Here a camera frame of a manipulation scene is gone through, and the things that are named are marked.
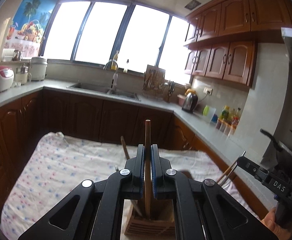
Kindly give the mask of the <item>person's right hand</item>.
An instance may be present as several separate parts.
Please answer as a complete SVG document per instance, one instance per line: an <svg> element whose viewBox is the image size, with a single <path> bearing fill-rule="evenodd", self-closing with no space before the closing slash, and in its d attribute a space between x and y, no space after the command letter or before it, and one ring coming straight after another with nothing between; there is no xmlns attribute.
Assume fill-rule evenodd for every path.
<svg viewBox="0 0 292 240"><path fill-rule="evenodd" d="M282 228L275 222L275 211L276 208L273 207L261 220L261 223L264 224L270 231L272 231L279 240L290 239L292 236L292 222L286 227Z"/></svg>

